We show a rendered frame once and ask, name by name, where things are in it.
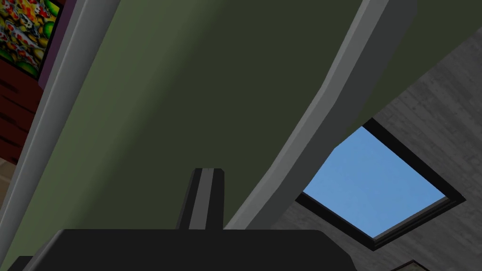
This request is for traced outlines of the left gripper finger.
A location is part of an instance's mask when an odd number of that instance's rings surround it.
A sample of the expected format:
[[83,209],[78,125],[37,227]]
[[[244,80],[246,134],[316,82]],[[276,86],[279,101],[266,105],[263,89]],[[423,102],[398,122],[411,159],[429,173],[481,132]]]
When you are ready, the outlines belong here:
[[224,202],[224,171],[196,168],[190,177],[176,229],[223,229]]

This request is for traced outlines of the green door leaf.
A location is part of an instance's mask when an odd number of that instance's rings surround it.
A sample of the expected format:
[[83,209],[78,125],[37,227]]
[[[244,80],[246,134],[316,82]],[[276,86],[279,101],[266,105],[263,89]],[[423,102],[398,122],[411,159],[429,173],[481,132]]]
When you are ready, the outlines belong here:
[[60,229],[172,229],[191,173],[228,221],[322,86],[362,0],[121,0],[1,271]]

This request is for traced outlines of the black-framed window with blue sky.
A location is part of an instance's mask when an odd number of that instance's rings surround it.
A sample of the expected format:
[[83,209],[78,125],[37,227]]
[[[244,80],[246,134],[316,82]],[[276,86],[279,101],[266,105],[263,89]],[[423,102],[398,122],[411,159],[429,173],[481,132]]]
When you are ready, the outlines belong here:
[[372,251],[464,201],[374,119],[335,148],[296,198]]

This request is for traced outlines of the colourful picture on wall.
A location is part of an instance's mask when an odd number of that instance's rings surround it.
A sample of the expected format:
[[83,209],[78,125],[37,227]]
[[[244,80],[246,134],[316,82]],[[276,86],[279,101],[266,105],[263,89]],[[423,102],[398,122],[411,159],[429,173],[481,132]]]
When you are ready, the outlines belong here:
[[0,86],[18,93],[51,70],[76,0],[0,0]]

